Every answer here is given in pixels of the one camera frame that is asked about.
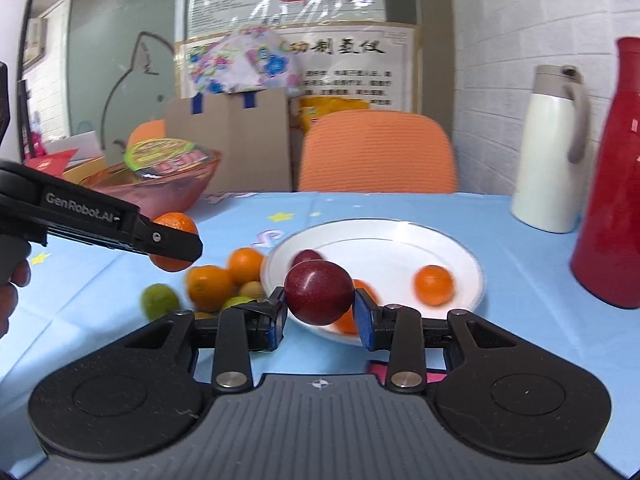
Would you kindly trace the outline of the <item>person's left hand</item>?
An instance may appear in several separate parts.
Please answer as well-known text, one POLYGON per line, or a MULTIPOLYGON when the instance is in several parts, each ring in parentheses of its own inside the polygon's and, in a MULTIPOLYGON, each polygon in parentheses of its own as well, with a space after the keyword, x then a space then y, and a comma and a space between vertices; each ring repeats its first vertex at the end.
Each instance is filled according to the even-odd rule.
POLYGON ((10 327, 10 317, 18 303, 19 287, 25 287, 32 278, 32 271, 27 260, 23 260, 13 272, 9 281, 0 287, 0 337, 3 337, 10 327))

